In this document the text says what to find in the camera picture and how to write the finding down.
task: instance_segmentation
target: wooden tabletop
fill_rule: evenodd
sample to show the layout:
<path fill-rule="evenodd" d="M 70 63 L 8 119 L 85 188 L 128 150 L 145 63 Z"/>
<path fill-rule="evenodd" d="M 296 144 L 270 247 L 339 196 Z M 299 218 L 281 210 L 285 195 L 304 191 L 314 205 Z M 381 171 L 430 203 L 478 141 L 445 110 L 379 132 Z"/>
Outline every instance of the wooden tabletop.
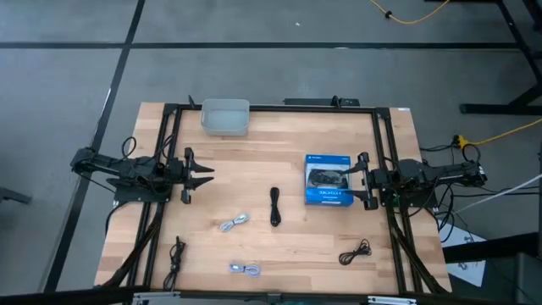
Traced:
<path fill-rule="evenodd" d="M 143 103 L 135 123 L 137 148 L 133 156 L 153 155 L 163 103 Z M 390 110 L 399 158 L 420 159 L 410 111 Z M 183 111 L 177 153 L 192 147 L 196 161 L 215 169 L 214 180 L 192 192 L 192 204 L 180 201 L 181 186 L 166 204 L 152 288 L 162 289 L 169 272 L 169 249 L 176 236 L 186 242 L 176 288 L 199 291 L 283 291 L 306 293 L 397 293 L 385 210 L 363 209 L 357 199 L 349 208 L 306 206 L 304 158 L 308 153 L 371 156 L 378 168 L 369 114 L 251 112 L 247 136 L 207 136 L 199 111 Z M 361 174 L 351 177 L 362 189 Z M 280 189 L 282 223 L 269 223 L 269 190 Z M 251 219 L 230 232 L 219 229 L 241 213 Z M 122 264 L 134 246 L 141 204 L 117 211 L 109 226 L 96 283 L 101 284 Z M 439 233 L 425 211 L 412 217 L 419 257 L 446 289 L 446 272 Z M 347 266 L 338 256 L 370 241 L 373 254 Z M 136 283 L 142 282 L 147 254 L 142 255 Z M 410 266 L 402 255 L 407 287 Z M 230 263 L 258 264 L 259 278 L 231 274 Z"/>

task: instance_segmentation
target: coiled white cable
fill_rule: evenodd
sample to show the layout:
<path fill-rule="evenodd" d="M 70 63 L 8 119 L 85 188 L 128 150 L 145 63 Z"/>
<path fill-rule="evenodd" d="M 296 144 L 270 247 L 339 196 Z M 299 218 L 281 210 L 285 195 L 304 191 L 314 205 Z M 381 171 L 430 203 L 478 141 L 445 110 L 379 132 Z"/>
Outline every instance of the coiled white cable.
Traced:
<path fill-rule="evenodd" d="M 260 267 L 256 265 L 239 265 L 235 263 L 230 264 L 231 273 L 244 273 L 250 275 L 251 277 L 260 276 Z"/>
<path fill-rule="evenodd" d="M 251 215 L 248 213 L 243 213 L 239 216 L 237 216 L 236 219 L 233 219 L 231 221 L 226 221 L 225 223 L 220 225 L 220 230 L 223 232 L 227 232 L 231 230 L 231 228 L 234 227 L 234 225 L 239 225 L 247 222 L 251 218 Z"/>

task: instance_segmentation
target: white paper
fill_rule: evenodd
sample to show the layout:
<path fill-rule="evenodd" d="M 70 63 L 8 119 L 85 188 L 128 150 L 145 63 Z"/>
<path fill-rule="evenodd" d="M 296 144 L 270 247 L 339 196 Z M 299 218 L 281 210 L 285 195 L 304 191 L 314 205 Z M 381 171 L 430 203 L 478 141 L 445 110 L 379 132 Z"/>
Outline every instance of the white paper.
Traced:
<path fill-rule="evenodd" d="M 451 225 L 446 224 L 440 231 L 440 239 L 443 241 L 450 233 Z M 462 245 L 469 242 L 485 241 L 484 238 L 474 234 L 468 234 L 465 230 L 457 227 L 453 228 L 450 238 L 442 243 L 442 247 L 451 247 Z M 446 265 L 448 273 L 465 280 L 475 286 L 481 287 L 484 279 L 485 261 L 470 262 L 470 263 L 448 263 Z"/>

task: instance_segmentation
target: white cable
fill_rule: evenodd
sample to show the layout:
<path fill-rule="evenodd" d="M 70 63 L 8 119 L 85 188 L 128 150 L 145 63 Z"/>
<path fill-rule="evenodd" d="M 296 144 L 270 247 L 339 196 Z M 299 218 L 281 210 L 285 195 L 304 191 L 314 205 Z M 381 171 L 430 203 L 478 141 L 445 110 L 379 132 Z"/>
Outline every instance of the white cable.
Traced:
<path fill-rule="evenodd" d="M 236 263 L 230 264 L 231 273 L 244 273 L 250 275 L 251 277 L 260 276 L 260 267 L 256 265 L 239 265 Z"/>
<path fill-rule="evenodd" d="M 223 232 L 227 232 L 231 230 L 231 228 L 234 227 L 234 225 L 242 224 L 247 222 L 251 218 L 251 215 L 248 213 L 243 213 L 239 216 L 237 216 L 236 219 L 233 219 L 231 221 L 226 221 L 225 223 L 220 225 L 220 230 Z"/>
<path fill-rule="evenodd" d="M 529 180 L 529 181 L 527 181 L 527 182 L 525 182 L 525 183 L 522 183 L 521 185 L 516 186 L 516 187 L 514 187 L 514 188 L 512 188 L 512 189 L 510 189 L 510 190 L 502 191 L 502 192 L 500 192 L 500 193 L 498 193 L 498 194 L 495 194 L 495 195 L 493 195 L 493 196 L 491 196 L 491 197 L 487 197 L 487 198 L 482 199 L 482 200 L 480 200 L 480 201 L 477 201 L 477 202 L 475 202 L 475 203 L 469 204 L 469 205 L 467 205 L 465 208 L 460 208 L 460 209 L 458 209 L 458 210 L 456 211 L 456 214 L 459 214 L 459 213 L 465 211 L 466 209 L 473 208 L 473 207 L 479 205 L 480 203 L 484 203 L 484 202 L 487 202 L 487 201 L 489 201 L 489 200 L 491 200 L 491 199 L 494 199 L 494 198 L 497 198 L 497 197 L 506 195 L 506 194 L 508 194 L 508 193 L 510 193 L 510 192 L 519 190 L 520 188 L 522 188 L 522 187 L 524 187 L 524 186 L 527 186 L 527 185 L 529 185 L 529 184 L 535 182 L 536 180 L 538 180 L 538 179 L 540 179 L 540 178 L 542 178 L 542 174 L 537 175 L 537 176 L 534 177 L 533 179 L 531 179 L 531 180 Z"/>

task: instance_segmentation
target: clear plastic container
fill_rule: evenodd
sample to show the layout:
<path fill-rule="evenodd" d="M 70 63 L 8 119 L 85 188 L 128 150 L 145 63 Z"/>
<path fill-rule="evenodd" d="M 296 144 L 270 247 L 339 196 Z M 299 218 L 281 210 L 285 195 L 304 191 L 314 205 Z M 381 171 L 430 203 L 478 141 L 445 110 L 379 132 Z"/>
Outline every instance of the clear plastic container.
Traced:
<path fill-rule="evenodd" d="M 244 136 L 249 112 L 247 100 L 206 99 L 202 105 L 202 127 L 209 136 Z"/>

